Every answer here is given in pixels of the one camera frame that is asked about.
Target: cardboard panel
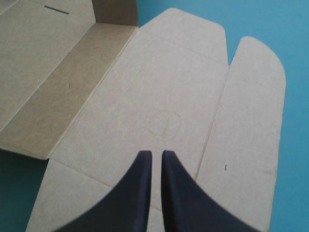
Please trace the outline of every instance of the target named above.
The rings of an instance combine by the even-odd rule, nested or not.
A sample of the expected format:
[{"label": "cardboard panel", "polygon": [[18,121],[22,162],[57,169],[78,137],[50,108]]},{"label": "cardboard panel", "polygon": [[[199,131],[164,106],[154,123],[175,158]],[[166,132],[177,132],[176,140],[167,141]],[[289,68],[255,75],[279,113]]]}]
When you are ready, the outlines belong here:
[{"label": "cardboard panel", "polygon": [[227,64],[224,28],[176,8],[169,8],[141,30]]},{"label": "cardboard panel", "polygon": [[0,15],[0,130],[92,24],[28,0]]},{"label": "cardboard panel", "polygon": [[162,151],[177,151],[196,175],[227,69],[138,32],[52,159],[114,186],[135,154],[149,149],[154,156],[152,205],[160,208]]},{"label": "cardboard panel", "polygon": [[277,178],[285,73],[263,43],[243,38],[197,177],[233,215],[268,231]]},{"label": "cardboard panel", "polygon": [[86,20],[95,22],[95,15],[93,12],[91,0],[35,0],[43,5],[53,7],[58,10],[65,11],[71,15],[81,16]]},{"label": "cardboard panel", "polygon": [[48,162],[44,179],[48,181],[41,184],[28,232],[58,229],[90,209],[111,190],[109,186],[54,160]]},{"label": "cardboard panel", "polygon": [[136,0],[92,0],[97,23],[138,25]]},{"label": "cardboard panel", "polygon": [[2,130],[1,145],[48,158],[135,29],[94,24]]}]

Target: blue background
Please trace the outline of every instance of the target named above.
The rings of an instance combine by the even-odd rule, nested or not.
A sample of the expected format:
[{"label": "blue background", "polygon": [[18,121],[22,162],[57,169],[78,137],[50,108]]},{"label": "blue background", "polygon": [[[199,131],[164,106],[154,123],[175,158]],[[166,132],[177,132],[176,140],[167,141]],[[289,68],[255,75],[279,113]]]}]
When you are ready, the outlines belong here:
[{"label": "blue background", "polygon": [[309,1],[138,0],[140,26],[170,7],[221,24],[229,63],[243,36],[279,56],[287,86],[270,231],[309,231]]}]

